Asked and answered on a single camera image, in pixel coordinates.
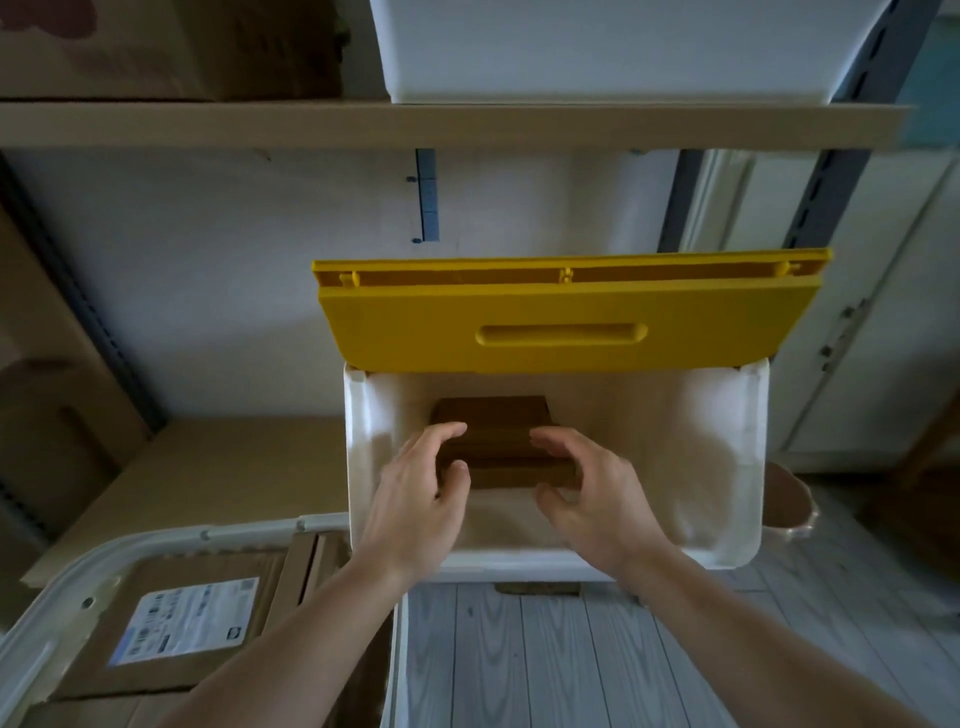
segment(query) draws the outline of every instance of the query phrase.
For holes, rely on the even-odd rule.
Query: forearm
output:
[[[279,627],[204,680],[162,728],[322,725],[405,591],[381,565],[349,562]]]
[[[678,549],[633,562],[621,583],[670,630],[740,725],[926,725]]]

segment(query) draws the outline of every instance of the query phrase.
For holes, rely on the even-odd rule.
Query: wooden shelf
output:
[[[399,106],[389,102],[7,102],[0,147],[874,149],[909,107]]]
[[[250,417],[167,425],[23,577],[41,588],[121,536],[347,512],[340,418]]]

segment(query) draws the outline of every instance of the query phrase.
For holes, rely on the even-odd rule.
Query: hand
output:
[[[543,515],[588,564],[619,581],[632,560],[676,548],[650,510],[629,460],[569,427],[537,427],[530,440],[580,466],[579,503],[570,503],[546,483],[537,487],[536,497]]]
[[[460,533],[469,469],[455,460],[439,488],[437,452],[466,431],[465,423],[429,426],[407,440],[380,476],[354,559],[386,567],[399,576],[404,592],[440,567]]]

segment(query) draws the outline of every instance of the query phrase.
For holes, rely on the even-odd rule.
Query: left hand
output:
[[[406,442],[380,476],[353,558],[397,575],[404,592],[440,567],[460,533],[469,469],[462,460],[454,461],[439,487],[437,452],[446,440],[466,431],[465,423],[429,426]]]

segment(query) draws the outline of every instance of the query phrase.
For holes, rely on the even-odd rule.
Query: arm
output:
[[[650,607],[739,725],[927,725],[671,544],[629,461],[564,427],[541,427],[531,437],[573,457],[583,473],[577,504],[541,485],[540,510],[588,563]]]
[[[444,440],[466,430],[463,423],[433,425],[411,438],[384,468],[347,565],[203,680],[162,728],[322,725],[384,619],[453,548],[470,477],[466,464],[455,462],[440,489],[436,457]]]

